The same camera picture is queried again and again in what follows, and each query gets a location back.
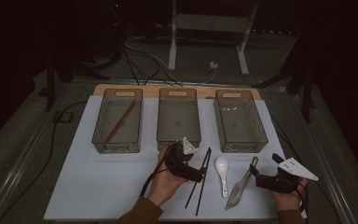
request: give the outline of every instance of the human hand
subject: human hand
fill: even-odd
[[[297,190],[302,193],[307,186],[308,180],[301,177],[299,183]],[[272,191],[271,195],[277,204],[278,211],[299,209],[301,198],[296,191],[288,194]]]
[[[158,162],[163,160],[167,150],[168,146],[161,150],[161,152],[158,154]],[[147,199],[160,207],[165,202],[167,202],[173,196],[176,190],[187,180],[180,176],[173,175],[168,170],[165,162],[159,166],[157,172],[158,173],[153,177],[150,193]]]

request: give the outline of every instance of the spatula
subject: spatula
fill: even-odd
[[[256,166],[257,162],[258,162],[258,158],[254,157],[252,159],[252,165]],[[234,185],[234,188],[232,188],[232,191],[231,191],[231,193],[229,194],[229,197],[228,197],[226,210],[228,210],[228,209],[230,209],[232,207],[235,207],[235,206],[238,205],[238,203],[240,203],[243,189],[245,188],[246,184],[248,183],[250,177],[251,177],[251,172],[250,172],[250,170],[248,170],[248,172],[243,177],[243,179],[240,182],[238,182],[237,184]]]

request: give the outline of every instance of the transparent plastic bin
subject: transparent plastic bin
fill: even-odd
[[[161,88],[158,98],[158,150],[186,137],[194,146],[201,141],[200,117],[195,89]]]
[[[218,90],[213,105],[222,152],[257,153],[269,142],[251,91]]]
[[[101,154],[137,153],[142,110],[141,89],[104,91],[92,144]]]

